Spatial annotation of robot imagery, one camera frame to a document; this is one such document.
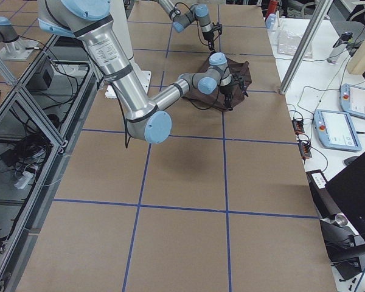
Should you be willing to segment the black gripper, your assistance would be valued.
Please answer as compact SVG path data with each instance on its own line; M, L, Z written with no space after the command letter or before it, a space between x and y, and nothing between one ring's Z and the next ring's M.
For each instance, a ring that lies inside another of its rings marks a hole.
M207 41L207 46L211 52L216 52L214 39L215 39L215 32L218 35L223 33L223 26L220 23L209 23L206 25L200 25L201 32L203 34L204 39Z
M233 110L232 99L234 94L242 94L248 97L245 77L241 74L232 74L231 81L227 85L220 86L220 92L224 95L224 107Z

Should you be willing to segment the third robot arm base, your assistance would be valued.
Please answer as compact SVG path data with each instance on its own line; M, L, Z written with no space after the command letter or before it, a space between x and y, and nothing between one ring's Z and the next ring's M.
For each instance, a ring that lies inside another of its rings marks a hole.
M25 61L35 49L39 49L37 41L20 37L4 16L0 16L0 43L4 44L0 58L5 61Z

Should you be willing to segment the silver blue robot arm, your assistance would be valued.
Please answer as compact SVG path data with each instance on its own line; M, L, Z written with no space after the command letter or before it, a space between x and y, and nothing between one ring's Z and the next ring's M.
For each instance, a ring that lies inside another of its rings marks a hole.
M206 41L204 43L199 36L201 44L208 47L211 54L216 53L215 40L223 33L223 26L219 22L214 23L211 21L206 4L192 4L188 7L182 2L176 4L168 0L158 0L156 2L168 14L177 33L181 33L191 24L196 23L197 30L201 31Z
M38 1L40 29L83 43L89 58L109 83L120 103L126 138L159 144L172 129L165 111L191 90L211 95L219 90L224 106L232 109L235 94L246 95L242 64L222 52L212 52L208 68L179 76L176 82L149 98L113 30L111 1Z

